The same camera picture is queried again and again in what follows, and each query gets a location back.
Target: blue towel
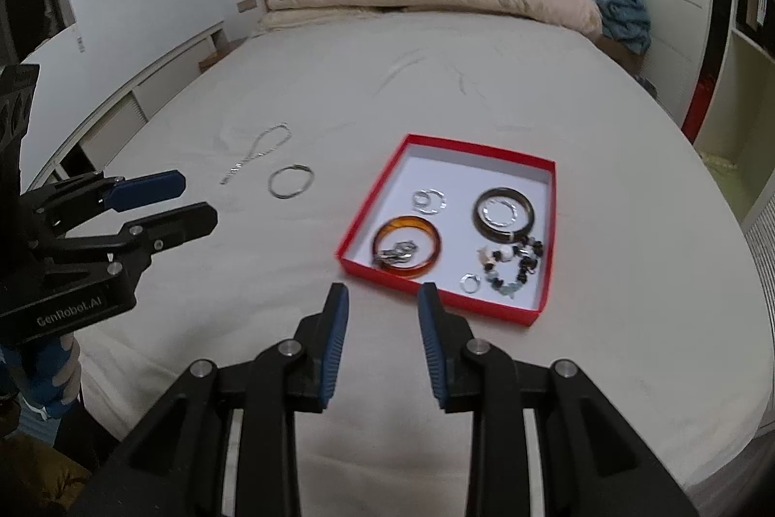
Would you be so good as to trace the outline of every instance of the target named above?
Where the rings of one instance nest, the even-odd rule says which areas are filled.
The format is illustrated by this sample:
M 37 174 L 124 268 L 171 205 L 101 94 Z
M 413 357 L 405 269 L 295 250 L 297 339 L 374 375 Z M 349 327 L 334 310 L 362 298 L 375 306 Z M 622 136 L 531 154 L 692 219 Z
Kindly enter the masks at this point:
M 636 55 L 651 46 L 651 19 L 643 0 L 595 0 L 603 16 L 603 36 Z

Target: silver chain necklace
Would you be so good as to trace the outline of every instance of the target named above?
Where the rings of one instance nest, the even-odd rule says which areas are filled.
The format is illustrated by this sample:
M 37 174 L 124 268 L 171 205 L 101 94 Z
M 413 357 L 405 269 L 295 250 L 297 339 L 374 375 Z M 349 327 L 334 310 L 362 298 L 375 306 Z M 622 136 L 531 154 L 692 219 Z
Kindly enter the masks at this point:
M 263 139 L 270 132 L 274 132 L 275 130 L 287 131 L 288 135 L 286 135 L 283 139 L 280 139 L 277 145 L 274 145 L 274 147 L 271 147 L 270 149 L 266 150 L 266 152 L 257 152 L 256 149 L 258 148 L 258 144 L 261 142 L 261 139 Z M 241 170 L 243 166 L 247 165 L 250 161 L 255 160 L 256 158 L 265 157 L 267 154 L 273 153 L 274 150 L 276 150 L 283 143 L 288 141 L 288 139 L 290 139 L 291 137 L 292 137 L 291 129 L 288 127 L 288 124 L 286 123 L 280 123 L 277 125 L 273 125 L 272 127 L 268 127 L 266 130 L 261 132 L 261 134 L 259 134 L 256 137 L 255 141 L 253 141 L 253 145 L 250 146 L 250 151 L 247 153 L 245 158 L 243 158 L 241 161 L 235 164 L 235 166 L 229 170 L 229 173 L 223 177 L 223 180 L 221 180 L 221 184 L 226 184 L 227 182 L 229 182 L 232 178 L 234 178 L 235 174 L 239 170 Z

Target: silver ring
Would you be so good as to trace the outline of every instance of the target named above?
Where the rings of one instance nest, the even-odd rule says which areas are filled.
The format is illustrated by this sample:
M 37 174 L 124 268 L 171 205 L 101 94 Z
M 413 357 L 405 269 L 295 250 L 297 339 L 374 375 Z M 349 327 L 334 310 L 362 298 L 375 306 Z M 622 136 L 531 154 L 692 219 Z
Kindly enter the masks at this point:
M 470 290 L 470 285 L 468 284 L 468 281 L 474 281 L 474 289 Z M 475 294 L 479 291 L 479 288 L 482 287 L 482 279 L 479 278 L 478 274 L 466 274 L 462 279 L 460 279 L 460 289 L 463 290 L 466 294 Z
M 297 189 L 293 193 L 278 193 L 272 188 L 272 183 L 274 181 L 275 176 L 279 176 L 282 172 L 287 171 L 299 171 L 299 172 L 307 172 L 309 174 L 309 178 L 307 178 L 307 182 L 305 182 L 303 185 L 301 185 L 301 189 Z M 267 184 L 267 188 L 269 189 L 269 193 L 271 193 L 274 197 L 278 197 L 281 200 L 288 200 L 289 198 L 296 197 L 297 195 L 301 195 L 304 193 L 307 189 L 310 188 L 312 185 L 313 180 L 315 180 L 315 172 L 312 171 L 310 167 L 307 167 L 306 165 L 288 165 L 287 167 L 283 167 L 280 170 L 277 170 L 274 172 L 271 176 L 269 176 L 269 183 Z
M 431 205 L 431 196 L 427 191 L 415 191 L 412 193 L 412 207 L 428 208 Z
M 487 205 L 489 203 L 502 204 L 503 206 L 510 209 L 511 219 L 507 222 L 495 221 L 494 219 L 492 219 L 490 217 L 490 211 L 488 211 L 487 209 Z M 509 199 L 505 197 L 491 197 L 479 207 L 479 215 L 481 216 L 482 221 L 488 226 L 490 226 L 491 228 L 508 228 L 509 226 L 514 224 L 514 222 L 517 221 L 517 217 L 518 217 L 517 205 L 509 201 Z
M 420 204 L 416 203 L 418 197 L 421 199 L 427 197 L 430 200 L 432 195 L 439 197 L 439 208 L 428 208 L 430 202 L 427 204 L 422 202 Z M 447 198 L 441 191 L 437 191 L 436 189 L 421 189 L 420 191 L 415 191 L 412 195 L 412 208 L 423 215 L 436 215 L 439 211 L 443 211 L 447 208 Z

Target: white bed sheet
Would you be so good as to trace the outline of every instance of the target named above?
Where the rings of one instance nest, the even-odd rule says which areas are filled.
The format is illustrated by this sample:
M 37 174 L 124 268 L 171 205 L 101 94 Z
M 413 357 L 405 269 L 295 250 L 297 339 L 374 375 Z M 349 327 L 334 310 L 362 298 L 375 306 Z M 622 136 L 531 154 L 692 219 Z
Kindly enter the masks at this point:
M 256 135 L 293 138 L 218 182 Z M 557 162 L 557 241 L 545 312 L 529 329 L 469 315 L 521 360 L 571 357 L 682 485 L 753 436 L 773 349 L 757 271 L 689 143 L 645 91 L 583 36 L 502 16 L 390 15 L 296 28 L 245 43 L 159 112 L 106 170 L 178 169 L 180 201 L 208 201 L 208 238 L 164 252 L 137 307 L 78 334 L 88 410 L 123 437 L 189 362 L 249 360 L 293 333 L 342 279 L 336 246 L 408 132 Z M 280 166 L 309 164 L 309 191 L 266 192 Z M 346 279 L 351 316 L 324 415 L 300 415 L 309 516 L 460 513 L 468 415 L 431 395 L 416 309 Z

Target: dark brown bangle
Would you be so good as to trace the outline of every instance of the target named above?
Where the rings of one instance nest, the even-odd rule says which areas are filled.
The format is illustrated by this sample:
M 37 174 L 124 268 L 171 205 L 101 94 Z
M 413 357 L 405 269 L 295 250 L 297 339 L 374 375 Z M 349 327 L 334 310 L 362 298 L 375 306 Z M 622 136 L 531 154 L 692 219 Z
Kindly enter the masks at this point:
M 528 214 L 528 223 L 517 231 L 499 231 L 488 226 L 481 216 L 479 216 L 479 206 L 491 197 L 507 197 L 509 200 L 513 200 L 519 204 L 519 206 L 525 209 L 525 212 Z M 526 240 L 535 223 L 536 211 L 533 210 L 530 200 L 527 199 L 524 193 L 519 193 L 516 189 L 509 189 L 506 187 L 488 189 L 486 192 L 482 193 L 474 203 L 474 226 L 483 237 L 498 244 L 513 244 L 520 240 Z
M 385 237 L 388 236 L 391 232 L 398 230 L 398 228 L 417 228 L 429 236 L 433 242 L 433 252 L 431 252 L 429 258 L 417 266 L 408 268 L 393 266 L 390 265 L 390 263 L 379 260 L 377 258 L 377 254 L 379 252 L 380 242 L 385 239 Z M 437 231 L 435 226 L 428 220 L 424 218 L 418 218 L 414 215 L 401 215 L 397 218 L 386 221 L 385 224 L 381 225 L 377 231 L 377 234 L 375 234 L 373 241 L 371 242 L 371 256 L 373 261 L 376 262 L 376 265 L 391 274 L 395 274 L 397 277 L 405 277 L 408 279 L 421 277 L 421 275 L 428 272 L 429 269 L 435 265 L 439 259 L 440 254 L 441 237 L 439 236 L 439 231 Z

